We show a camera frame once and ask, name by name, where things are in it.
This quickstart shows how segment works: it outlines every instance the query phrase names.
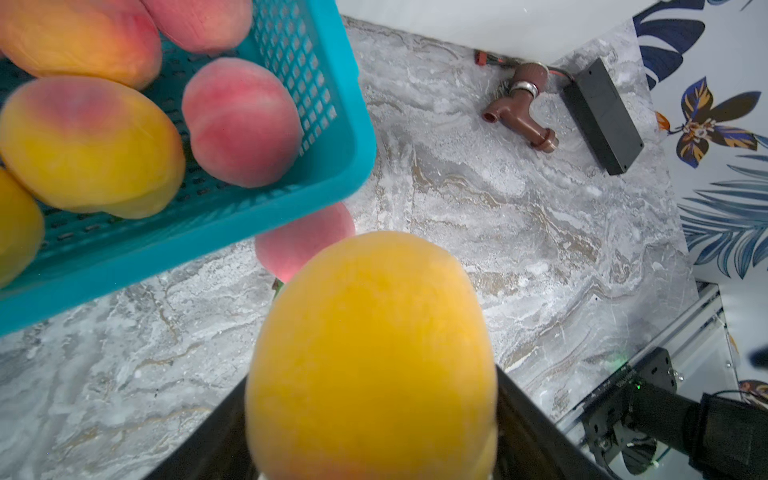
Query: white wall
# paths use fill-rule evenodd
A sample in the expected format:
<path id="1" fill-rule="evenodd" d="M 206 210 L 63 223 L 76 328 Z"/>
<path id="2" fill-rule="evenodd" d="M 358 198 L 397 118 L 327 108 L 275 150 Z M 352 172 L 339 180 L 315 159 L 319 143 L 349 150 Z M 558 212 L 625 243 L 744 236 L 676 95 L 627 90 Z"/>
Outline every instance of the white wall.
<path id="1" fill-rule="evenodd" d="M 342 15 L 458 45 L 553 62 L 653 0 L 336 0 Z"/>
<path id="2" fill-rule="evenodd" d="M 680 68 L 651 91 L 654 107 L 669 120 L 671 127 L 674 129 L 684 122 L 680 108 L 683 92 L 694 82 L 706 77 L 707 86 L 714 98 L 713 106 L 743 92 L 762 92 L 754 110 L 722 123 L 768 136 L 768 2 L 707 2 L 703 3 L 702 9 L 667 9 L 655 12 L 647 18 L 648 21 L 664 19 L 697 20 L 706 25 L 700 39 L 684 53 Z M 641 45 L 670 49 L 670 46 L 659 38 L 646 36 L 641 37 L 640 41 Z M 768 161 L 741 157 L 745 154 L 768 155 L 768 148 L 763 145 L 752 151 L 724 147 L 710 141 L 709 151 L 699 166 L 693 168 L 678 158 L 679 140 L 680 134 L 674 134 L 669 135 L 663 143 L 679 206 L 695 207 L 722 215 L 722 212 L 689 199 L 701 199 L 700 193 L 711 195 L 703 190 L 721 190 L 722 187 L 713 185 L 715 182 L 756 181 L 754 177 L 734 171 L 729 165 L 768 173 Z M 768 201 L 765 200 L 723 196 L 718 198 L 768 208 Z M 765 210 L 763 213 L 756 212 L 751 220 L 756 222 L 758 227 L 768 227 L 768 213 Z M 738 233 L 739 230 L 734 228 L 733 235 Z M 766 238 L 768 230 L 760 235 L 757 243 Z M 707 244 L 709 243 L 705 242 L 692 249 L 692 262 L 699 259 Z M 749 269 L 742 279 L 735 271 L 733 263 L 738 252 L 739 248 L 734 248 L 727 255 L 730 276 L 721 271 L 717 260 L 694 266 L 694 274 L 698 279 L 720 285 L 729 331 L 742 356 L 740 364 L 737 365 L 739 379 L 768 382 L 768 371 L 754 369 L 747 360 L 750 353 L 768 346 L 768 260 L 763 260 L 757 265 L 750 261 Z"/>

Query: black box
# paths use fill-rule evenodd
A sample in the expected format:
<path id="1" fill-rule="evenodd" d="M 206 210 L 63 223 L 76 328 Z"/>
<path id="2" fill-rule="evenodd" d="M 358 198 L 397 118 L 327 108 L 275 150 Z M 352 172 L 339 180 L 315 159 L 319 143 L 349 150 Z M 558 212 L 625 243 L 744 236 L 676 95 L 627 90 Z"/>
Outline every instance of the black box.
<path id="1" fill-rule="evenodd" d="M 575 75 L 565 89 L 565 103 L 587 143 L 611 175 L 622 174 L 643 150 L 643 140 L 598 58 Z"/>

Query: peach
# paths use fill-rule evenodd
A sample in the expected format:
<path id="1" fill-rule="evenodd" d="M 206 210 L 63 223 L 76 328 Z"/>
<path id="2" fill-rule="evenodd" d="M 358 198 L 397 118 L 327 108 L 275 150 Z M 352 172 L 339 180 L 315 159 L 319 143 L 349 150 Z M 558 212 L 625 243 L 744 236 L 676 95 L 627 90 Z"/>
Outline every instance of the peach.
<path id="1" fill-rule="evenodd" d="M 14 91 L 0 112 L 0 151 L 48 205 L 124 218 L 165 208 L 185 168 L 179 133 L 157 105 L 93 77 L 39 78 Z"/>
<path id="2" fill-rule="evenodd" d="M 238 46 L 253 23 L 252 0 L 142 0 L 157 27 L 193 53 L 216 54 Z"/>
<path id="3" fill-rule="evenodd" d="M 219 58 L 184 89 L 181 111 L 197 163 L 240 187 L 278 181 L 299 153 L 299 112 L 280 80 L 259 65 Z"/>
<path id="4" fill-rule="evenodd" d="M 32 262 L 44 233 L 35 199 L 0 168 L 0 288 Z"/>
<path id="5" fill-rule="evenodd" d="M 256 237 L 256 257 L 283 283 L 326 247 L 355 236 L 344 204 L 334 204 Z"/>
<path id="6" fill-rule="evenodd" d="M 246 440 L 270 480 L 487 480 L 497 391 L 460 262 L 409 233 L 367 233 L 318 253 L 275 299 Z"/>
<path id="7" fill-rule="evenodd" d="M 144 88 L 160 34 L 139 0 L 2 0 L 0 48 L 35 77 L 76 74 Z"/>

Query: wall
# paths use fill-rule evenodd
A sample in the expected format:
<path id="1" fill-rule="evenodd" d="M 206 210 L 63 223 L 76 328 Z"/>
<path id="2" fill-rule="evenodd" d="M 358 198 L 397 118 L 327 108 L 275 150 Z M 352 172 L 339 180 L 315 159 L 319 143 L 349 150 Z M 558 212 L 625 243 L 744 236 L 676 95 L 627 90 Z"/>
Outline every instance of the wall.
<path id="1" fill-rule="evenodd" d="M 553 62 L 654 0 L 336 0 L 342 15 L 457 45 Z"/>
<path id="2" fill-rule="evenodd" d="M 743 389 L 768 402 L 768 3 L 660 2 L 634 18 L 697 278 L 720 284 Z"/>

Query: black metal bracket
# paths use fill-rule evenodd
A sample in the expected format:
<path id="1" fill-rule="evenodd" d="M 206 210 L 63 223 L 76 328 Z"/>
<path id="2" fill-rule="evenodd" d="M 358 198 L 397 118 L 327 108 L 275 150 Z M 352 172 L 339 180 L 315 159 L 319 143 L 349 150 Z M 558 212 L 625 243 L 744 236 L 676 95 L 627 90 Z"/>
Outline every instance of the black metal bracket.
<path id="1" fill-rule="evenodd" d="M 634 368 L 624 365 L 596 389 L 601 393 L 586 405 L 581 421 L 588 447 L 600 466 L 607 466 L 627 443 L 643 435 L 629 429 L 624 421 L 630 415 L 632 389 L 650 383 L 675 393 L 675 377 L 669 352 L 656 348 Z"/>

